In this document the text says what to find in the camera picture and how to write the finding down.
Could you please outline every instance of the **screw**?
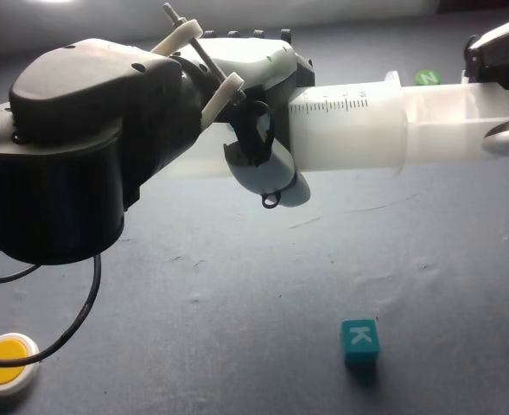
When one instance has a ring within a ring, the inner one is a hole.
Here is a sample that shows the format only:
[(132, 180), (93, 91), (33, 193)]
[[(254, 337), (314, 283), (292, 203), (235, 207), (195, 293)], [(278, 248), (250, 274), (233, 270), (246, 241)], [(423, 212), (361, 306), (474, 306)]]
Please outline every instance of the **screw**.
[[(171, 19), (171, 21), (174, 23), (174, 27), (178, 28), (183, 23), (187, 21), (185, 17), (179, 17), (177, 12), (175, 12), (174, 8), (171, 7), (169, 3), (165, 3), (163, 5), (164, 11), (166, 12), (166, 15)], [(195, 38), (191, 39), (189, 41), (189, 44), (193, 47), (193, 49), (196, 51), (197, 54), (199, 54), (200, 58), (206, 63), (207, 67), (210, 68), (214, 76), (218, 79), (220, 83), (222, 83), (224, 80), (227, 79), (226, 75), (223, 73), (223, 71), (218, 67), (216, 62), (212, 61), (212, 58), (209, 54), (206, 53), (204, 48), (201, 46), (199, 41)], [(233, 94), (232, 101), (237, 104), (240, 101), (242, 101), (245, 98), (245, 93), (242, 91), (237, 91)]]

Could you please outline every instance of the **wire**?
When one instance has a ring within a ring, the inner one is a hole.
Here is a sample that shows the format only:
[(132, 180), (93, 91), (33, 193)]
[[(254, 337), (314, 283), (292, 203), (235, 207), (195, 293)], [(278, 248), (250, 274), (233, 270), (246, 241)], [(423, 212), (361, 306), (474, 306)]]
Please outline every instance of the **wire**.
[(32, 363), (36, 363), (38, 361), (42, 361), (43, 359), (47, 359), (51, 354), (57, 352), (62, 346), (64, 346), (68, 340), (72, 338), (76, 331), (80, 328), (81, 324), (85, 321), (89, 312), (91, 311), (92, 305), (97, 298), (97, 294), (99, 293), (100, 287), (100, 277), (102, 274), (102, 265), (100, 262), (100, 255), (95, 255), (94, 257), (94, 273), (92, 277), (92, 285), (89, 290), (89, 295), (87, 296), (87, 300), (78, 316), (75, 318), (70, 327), (62, 333), (62, 335), (56, 340), (53, 344), (51, 344), (48, 348), (45, 348), (42, 352), (38, 354), (34, 354), (30, 357), (24, 357), (22, 359), (10, 359), (4, 360), (0, 359), (0, 367), (20, 367), (31, 365)]
[(20, 270), (13, 274), (7, 275), (5, 277), (0, 277), (0, 284), (9, 283), (11, 281), (16, 281), (17, 279), (19, 279), (21, 277), (25, 277), (26, 275), (35, 271), (39, 267), (40, 267), (40, 265), (30, 265), (29, 267), (24, 268), (23, 270)]

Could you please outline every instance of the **green round token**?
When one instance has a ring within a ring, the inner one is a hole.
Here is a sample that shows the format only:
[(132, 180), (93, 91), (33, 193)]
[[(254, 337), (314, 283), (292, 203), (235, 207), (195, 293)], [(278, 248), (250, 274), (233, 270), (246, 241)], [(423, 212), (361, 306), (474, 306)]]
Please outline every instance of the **green round token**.
[(442, 81), (441, 75), (432, 69), (419, 71), (416, 75), (416, 84), (418, 85), (438, 85)]

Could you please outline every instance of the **yellow button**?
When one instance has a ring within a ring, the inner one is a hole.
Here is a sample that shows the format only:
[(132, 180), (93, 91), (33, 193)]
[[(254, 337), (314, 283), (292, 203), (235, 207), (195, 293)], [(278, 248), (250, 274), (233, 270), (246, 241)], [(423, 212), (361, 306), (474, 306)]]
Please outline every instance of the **yellow button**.
[[(28, 350), (22, 342), (15, 339), (0, 341), (0, 359), (20, 359), (22, 357), (28, 357)], [(24, 366), (0, 367), (0, 385), (6, 385), (20, 376), (23, 368)]]

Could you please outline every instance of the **gray table surface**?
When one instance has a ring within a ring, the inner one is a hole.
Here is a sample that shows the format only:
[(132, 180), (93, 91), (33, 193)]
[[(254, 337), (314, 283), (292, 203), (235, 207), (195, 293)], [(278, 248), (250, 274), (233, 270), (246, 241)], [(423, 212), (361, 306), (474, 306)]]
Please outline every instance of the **gray table surface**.
[[(300, 29), (295, 46), (319, 85), (456, 82), (468, 36), (506, 20)], [(0, 102), (29, 59), (0, 59)], [(509, 159), (307, 179), (308, 204), (273, 211), (231, 178), (150, 180), (91, 315), (0, 413), (509, 414)], [(0, 273), (19, 266), (0, 253)], [(90, 260), (0, 286), (0, 335), (44, 348), (91, 275)], [(356, 318), (379, 319), (372, 379), (342, 364)]]

